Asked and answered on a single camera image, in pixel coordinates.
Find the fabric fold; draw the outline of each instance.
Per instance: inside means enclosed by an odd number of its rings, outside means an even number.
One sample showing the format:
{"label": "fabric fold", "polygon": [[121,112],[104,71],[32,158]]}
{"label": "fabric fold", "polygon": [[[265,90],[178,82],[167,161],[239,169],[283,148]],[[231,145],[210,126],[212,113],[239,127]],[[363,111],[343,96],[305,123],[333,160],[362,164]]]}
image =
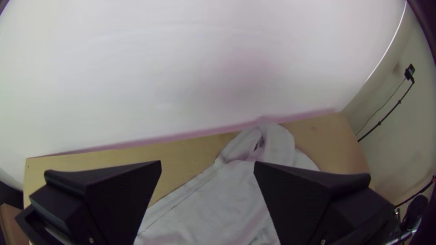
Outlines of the fabric fold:
{"label": "fabric fold", "polygon": [[280,125],[244,130],[203,174],[147,209],[134,244],[279,244],[255,161],[318,170]]}

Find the wooden tabletop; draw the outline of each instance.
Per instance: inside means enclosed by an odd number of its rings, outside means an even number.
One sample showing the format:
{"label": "wooden tabletop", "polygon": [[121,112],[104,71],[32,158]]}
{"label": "wooden tabletop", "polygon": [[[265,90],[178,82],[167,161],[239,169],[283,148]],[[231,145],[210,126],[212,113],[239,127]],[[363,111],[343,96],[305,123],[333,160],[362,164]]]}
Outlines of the wooden tabletop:
{"label": "wooden tabletop", "polygon": [[[368,164],[347,119],[341,113],[282,124],[296,146],[321,171],[353,174],[369,172]],[[44,184],[44,171],[80,171],[152,160],[162,161],[162,175],[149,205],[210,166],[238,132],[72,155],[28,158],[24,176],[24,205],[29,194]]]}

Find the black cable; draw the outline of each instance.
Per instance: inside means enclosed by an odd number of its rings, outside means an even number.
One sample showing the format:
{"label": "black cable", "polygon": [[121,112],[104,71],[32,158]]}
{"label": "black cable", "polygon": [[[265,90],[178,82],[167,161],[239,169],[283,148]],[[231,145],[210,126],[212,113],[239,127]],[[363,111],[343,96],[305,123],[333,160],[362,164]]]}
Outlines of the black cable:
{"label": "black cable", "polygon": [[408,201],[412,200],[412,199],[415,198],[417,195],[420,195],[420,194],[424,193],[428,188],[431,187],[431,185],[432,185],[434,182],[436,182],[436,176],[435,176],[435,175],[433,175],[433,177],[431,178],[431,181],[430,181],[430,182],[429,182],[429,183],[428,183],[424,188],[422,188],[420,191],[418,191],[418,192],[417,192],[416,194],[414,194],[413,196],[409,197],[409,198],[408,198],[407,200],[405,200],[404,202],[402,202],[402,203],[396,205],[396,206],[394,207],[394,209],[396,209],[396,208],[398,208],[398,207],[400,207],[400,206],[406,204]]}
{"label": "black cable", "polygon": [[388,114],[386,114],[386,116],[383,117],[382,120],[380,120],[374,127],[371,128],[370,131],[368,131],[364,136],[362,136],[360,139],[357,140],[357,142],[360,142],[362,139],[364,139],[366,136],[368,136],[372,131],[374,131],[374,129],[376,129],[378,126],[382,125],[382,122],[395,110],[395,108],[401,104],[401,101],[404,99],[404,97],[407,95],[407,93],[410,91],[410,89],[412,88],[412,86],[415,84],[415,81],[412,79],[412,83],[410,84],[409,88],[407,89],[407,91],[404,93],[404,95],[401,97],[400,100],[398,100],[398,102],[395,104],[395,106],[388,112]]}
{"label": "black cable", "polygon": [[401,85],[403,85],[404,81],[406,80],[406,78],[404,78],[404,80],[400,83],[400,85],[396,88],[395,92],[389,97],[389,99],[387,99],[387,101],[378,109],[376,110],[376,112],[374,112],[374,114],[372,114],[369,119],[366,121],[366,123],[363,125],[363,127],[356,133],[356,136],[360,133],[360,131],[362,131],[362,129],[365,128],[365,126],[368,124],[369,120],[371,120],[372,117],[374,117],[377,112],[379,112],[383,107],[385,107],[385,105],[392,99],[392,97],[395,95],[395,93],[398,91],[398,89],[401,87]]}

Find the beige wall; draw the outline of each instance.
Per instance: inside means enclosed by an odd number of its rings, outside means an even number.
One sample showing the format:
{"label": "beige wall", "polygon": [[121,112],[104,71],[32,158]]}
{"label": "beige wall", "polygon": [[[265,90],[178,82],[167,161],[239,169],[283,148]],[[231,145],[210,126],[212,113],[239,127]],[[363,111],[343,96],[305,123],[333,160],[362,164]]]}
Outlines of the beige wall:
{"label": "beige wall", "polygon": [[[357,132],[392,95],[410,63],[416,68],[416,84],[384,123],[360,142],[377,191],[394,204],[421,189],[436,173],[436,68],[425,36],[410,9],[385,58],[344,109]],[[388,113],[409,84],[406,81],[400,87],[358,137]]]}

